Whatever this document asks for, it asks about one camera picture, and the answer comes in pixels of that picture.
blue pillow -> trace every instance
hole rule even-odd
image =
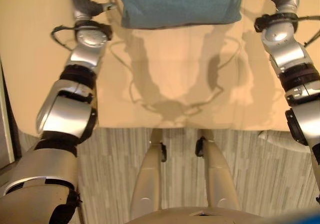
[[[122,26],[131,29],[230,24],[241,19],[241,0],[122,0]]]

robot forearm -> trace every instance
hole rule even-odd
[[[255,22],[262,43],[291,106],[285,115],[293,138],[308,145],[320,189],[320,75],[305,47],[294,38],[300,0],[272,0],[277,11]]]
[[[73,3],[77,46],[38,114],[40,141],[17,164],[0,198],[1,224],[68,223],[80,200],[76,145],[91,136],[97,119],[94,88],[112,32],[90,20],[103,5]],[[90,11],[83,8],[88,5]]]

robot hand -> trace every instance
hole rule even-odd
[[[76,22],[67,29],[75,30],[77,46],[38,114],[39,143],[19,161],[0,198],[1,224],[68,223],[80,200],[76,145],[91,136],[97,119],[94,88],[112,33],[91,18],[112,4],[73,4]]]
[[[305,47],[294,38],[300,0],[272,0],[276,13],[257,18],[255,30],[262,32],[264,49],[291,106],[286,111],[293,138],[308,145],[312,166],[320,189],[320,75]]]

black cable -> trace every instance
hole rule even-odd
[[[308,41],[304,43],[304,47],[306,48],[307,46],[309,46],[312,42],[314,42],[315,40],[317,40],[317,38],[320,37],[320,30]]]
[[[320,16],[305,16],[305,17],[300,17],[298,18],[297,21],[304,21],[304,20],[319,20],[320,21]],[[309,46],[311,43],[313,43],[315,40],[317,40],[320,37],[320,30],[307,42],[304,43],[304,47],[306,48]]]
[[[57,26],[55,27],[52,32],[50,33],[51,38],[57,42],[59,45],[61,45],[62,47],[66,48],[69,51],[72,51],[71,48],[69,48],[67,45],[61,43],[61,41],[56,37],[56,32],[59,32],[61,30],[99,30],[99,28],[97,27],[81,27],[81,28],[76,28],[76,27],[66,27],[63,25]]]
[[[303,21],[303,20],[320,20],[320,16],[305,16],[305,17],[300,17],[298,18],[298,21]]]

robotic arm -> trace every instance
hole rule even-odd
[[[255,23],[286,92],[286,112],[295,140],[308,145],[320,188],[320,75],[294,39],[300,0],[272,0],[277,12]],[[77,46],[37,117],[39,143],[24,156],[0,198],[0,224],[68,223],[79,203],[76,145],[91,136],[96,119],[95,83],[100,59],[112,38],[110,26],[92,17],[113,5],[73,0]]]
[[[270,54],[270,62],[291,107],[285,113],[291,134],[311,150],[320,189],[320,75],[305,47],[294,38],[300,0],[271,1],[275,3],[276,13],[256,19],[255,30],[262,32],[264,49]]]
[[[112,4],[73,0],[77,46],[37,117],[38,144],[17,164],[0,198],[0,223],[68,223],[79,204],[76,145],[91,136],[95,83],[110,26],[91,21]]]

